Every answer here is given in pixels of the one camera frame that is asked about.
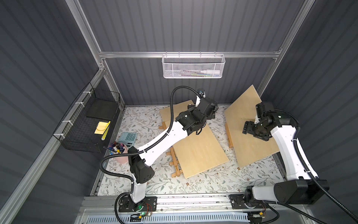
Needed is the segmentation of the large plywood board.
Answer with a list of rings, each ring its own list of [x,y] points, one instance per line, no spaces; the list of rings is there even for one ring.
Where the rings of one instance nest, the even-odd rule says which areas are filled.
[[[273,138],[259,139],[254,132],[256,105],[261,99],[253,85],[224,112],[227,129],[240,168],[279,152]]]

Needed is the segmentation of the small wooden easel frame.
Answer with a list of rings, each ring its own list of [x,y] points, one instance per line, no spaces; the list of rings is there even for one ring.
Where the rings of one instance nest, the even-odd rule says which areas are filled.
[[[230,131],[229,131],[227,123],[225,123],[225,129],[226,129],[226,134],[227,134],[228,146],[229,146],[230,149],[233,149],[234,146],[233,146],[232,138],[231,138]]]

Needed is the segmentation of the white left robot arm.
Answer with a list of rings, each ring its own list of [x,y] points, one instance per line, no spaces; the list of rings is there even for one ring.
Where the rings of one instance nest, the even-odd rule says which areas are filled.
[[[131,177],[130,198],[133,203],[139,203],[145,199],[146,183],[154,176],[151,165],[156,159],[175,143],[186,138],[193,132],[200,134],[208,119],[215,117],[218,104],[211,98],[197,97],[195,105],[189,105],[188,109],[180,112],[175,118],[173,105],[171,109],[171,123],[169,128],[162,132],[148,144],[136,149],[131,147],[129,153],[137,153],[129,156]]]

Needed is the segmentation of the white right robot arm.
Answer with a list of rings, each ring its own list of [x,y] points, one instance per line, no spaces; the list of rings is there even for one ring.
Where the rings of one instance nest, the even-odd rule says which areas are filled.
[[[275,140],[284,164],[286,180],[273,186],[248,186],[243,200],[254,208],[260,202],[314,204],[330,189],[310,165],[298,139],[300,124],[288,112],[274,108],[271,102],[256,105],[257,118],[246,121],[244,134],[263,141]]]

